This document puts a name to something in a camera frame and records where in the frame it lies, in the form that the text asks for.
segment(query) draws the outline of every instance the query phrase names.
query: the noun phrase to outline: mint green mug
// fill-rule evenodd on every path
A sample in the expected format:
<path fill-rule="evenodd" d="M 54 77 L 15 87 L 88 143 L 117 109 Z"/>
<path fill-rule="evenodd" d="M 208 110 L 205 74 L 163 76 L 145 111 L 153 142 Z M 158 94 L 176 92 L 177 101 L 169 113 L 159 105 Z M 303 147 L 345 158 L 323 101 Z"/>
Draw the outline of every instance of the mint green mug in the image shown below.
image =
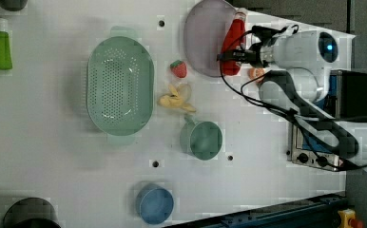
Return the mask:
<path fill-rule="evenodd" d="M 222 148 L 220 128 L 212 122 L 195 121 L 189 114 L 184 119 L 186 125 L 180 137 L 183 152 L 203 161 L 213 159 Z"/>

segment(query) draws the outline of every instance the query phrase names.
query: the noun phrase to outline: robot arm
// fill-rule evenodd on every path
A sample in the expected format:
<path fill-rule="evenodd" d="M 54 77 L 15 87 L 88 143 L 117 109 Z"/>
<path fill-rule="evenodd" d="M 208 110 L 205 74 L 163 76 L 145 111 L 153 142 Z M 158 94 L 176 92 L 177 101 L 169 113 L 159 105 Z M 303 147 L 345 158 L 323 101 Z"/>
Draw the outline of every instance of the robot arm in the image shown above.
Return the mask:
<path fill-rule="evenodd" d="M 300 94 L 302 93 L 296 90 L 288 71 L 268 72 L 260 87 L 260 97 L 263 101 L 297 111 L 298 115 L 288 121 L 307 132 L 332 153 L 355 165 L 366 165 L 367 123 L 333 121 L 333 117 L 302 98 Z"/>
<path fill-rule="evenodd" d="M 366 165 L 367 123 L 337 122 L 313 104 L 328 93 L 330 71 L 338 57 L 336 40 L 326 32 L 298 32 L 297 26 L 282 30 L 254 26 L 251 32 L 259 43 L 248 50 L 223 53 L 218 59 L 284 69 L 264 75 L 261 100 L 295 110 L 297 115 L 287 117 L 289 122 L 341 158 Z"/>

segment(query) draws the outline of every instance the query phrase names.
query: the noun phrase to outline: green colander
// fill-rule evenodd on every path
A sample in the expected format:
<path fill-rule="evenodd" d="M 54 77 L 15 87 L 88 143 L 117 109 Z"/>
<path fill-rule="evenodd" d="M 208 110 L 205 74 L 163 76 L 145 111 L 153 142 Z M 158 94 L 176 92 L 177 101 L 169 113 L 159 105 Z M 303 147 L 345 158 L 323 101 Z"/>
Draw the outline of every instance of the green colander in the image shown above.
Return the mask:
<path fill-rule="evenodd" d="M 107 134 L 129 136 L 151 117 L 154 65 L 133 30 L 114 27 L 111 36 L 88 61 L 87 109 Z"/>

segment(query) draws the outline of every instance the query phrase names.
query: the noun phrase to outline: toy strawberry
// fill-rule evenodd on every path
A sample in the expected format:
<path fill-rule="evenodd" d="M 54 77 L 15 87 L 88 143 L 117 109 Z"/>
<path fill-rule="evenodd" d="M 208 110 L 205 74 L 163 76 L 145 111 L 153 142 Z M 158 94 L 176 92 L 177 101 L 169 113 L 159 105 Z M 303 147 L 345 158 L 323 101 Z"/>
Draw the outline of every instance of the toy strawberry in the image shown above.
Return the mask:
<path fill-rule="evenodd" d="M 181 60 L 177 60 L 174 63 L 172 63 L 170 66 L 172 73 L 175 74 L 175 76 L 177 76 L 178 78 L 184 78 L 186 77 L 186 63 L 181 61 Z"/>

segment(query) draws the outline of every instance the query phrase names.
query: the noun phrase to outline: blue bowl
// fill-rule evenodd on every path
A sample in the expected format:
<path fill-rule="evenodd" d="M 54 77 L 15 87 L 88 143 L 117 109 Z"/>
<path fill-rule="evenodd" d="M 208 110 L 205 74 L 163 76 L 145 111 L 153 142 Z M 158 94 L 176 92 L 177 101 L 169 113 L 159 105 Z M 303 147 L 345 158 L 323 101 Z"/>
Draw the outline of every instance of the blue bowl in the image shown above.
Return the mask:
<path fill-rule="evenodd" d="M 173 208 L 172 195 L 154 183 L 144 187 L 136 199 L 137 212 L 150 225 L 163 223 L 171 215 Z"/>

